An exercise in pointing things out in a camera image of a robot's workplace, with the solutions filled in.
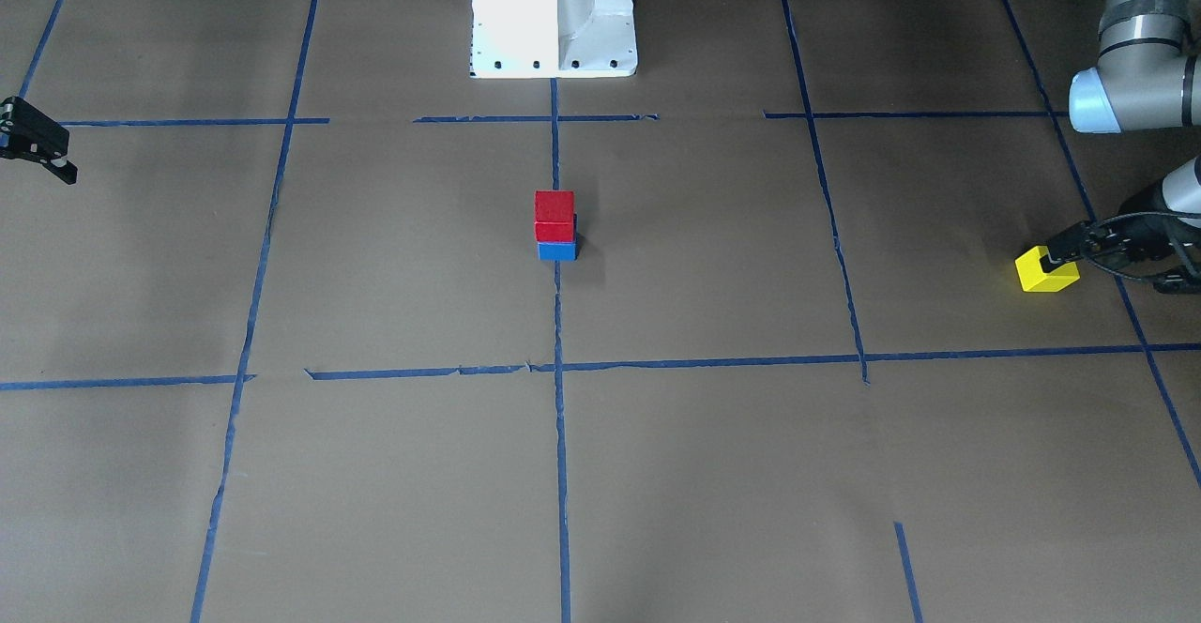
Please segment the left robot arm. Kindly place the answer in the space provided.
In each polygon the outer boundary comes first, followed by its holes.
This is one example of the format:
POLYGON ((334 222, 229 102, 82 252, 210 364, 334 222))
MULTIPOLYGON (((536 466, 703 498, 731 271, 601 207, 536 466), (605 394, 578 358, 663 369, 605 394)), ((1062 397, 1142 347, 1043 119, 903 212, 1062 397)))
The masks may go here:
MULTIPOLYGON (((1199 54, 1190 0, 1106 0, 1092 68, 1072 76, 1069 119, 1081 134, 1193 128, 1200 122, 1199 54)), ((1199 293, 1199 160, 1128 197, 1115 217, 1082 221, 1046 242, 1035 272, 1080 260, 1121 280, 1145 260, 1175 259, 1147 274, 1158 293, 1199 293)))

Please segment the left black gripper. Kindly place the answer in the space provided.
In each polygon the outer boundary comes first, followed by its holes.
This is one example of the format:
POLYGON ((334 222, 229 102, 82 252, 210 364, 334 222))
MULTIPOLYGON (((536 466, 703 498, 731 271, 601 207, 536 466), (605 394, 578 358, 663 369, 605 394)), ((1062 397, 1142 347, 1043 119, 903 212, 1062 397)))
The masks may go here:
POLYGON ((1200 294, 1200 277, 1185 268, 1199 266, 1190 254, 1190 247, 1199 246, 1199 212, 1123 212, 1103 226, 1080 221, 1048 238, 1042 272, 1054 272, 1077 260, 1098 263, 1100 256, 1103 266, 1130 266, 1175 256, 1183 266, 1154 274, 1154 290, 1166 295, 1200 294))

